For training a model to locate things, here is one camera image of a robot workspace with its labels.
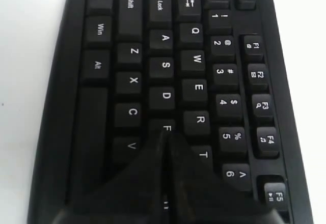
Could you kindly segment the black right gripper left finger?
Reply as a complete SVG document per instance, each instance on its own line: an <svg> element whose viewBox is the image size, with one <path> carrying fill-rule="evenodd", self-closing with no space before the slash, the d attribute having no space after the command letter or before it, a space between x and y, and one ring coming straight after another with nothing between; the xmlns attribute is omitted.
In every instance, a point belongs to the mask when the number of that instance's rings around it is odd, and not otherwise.
<svg viewBox="0 0 326 224"><path fill-rule="evenodd" d="M101 187L71 201L53 223L161 223L166 133L153 134L134 159Z"/></svg>

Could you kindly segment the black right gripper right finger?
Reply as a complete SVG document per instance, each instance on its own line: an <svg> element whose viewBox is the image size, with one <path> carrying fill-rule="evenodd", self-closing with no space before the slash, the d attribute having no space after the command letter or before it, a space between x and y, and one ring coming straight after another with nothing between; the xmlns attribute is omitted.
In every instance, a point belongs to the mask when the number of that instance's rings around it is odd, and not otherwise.
<svg viewBox="0 0 326 224"><path fill-rule="evenodd" d="M283 223L268 207L225 183L179 133L167 135L175 223Z"/></svg>

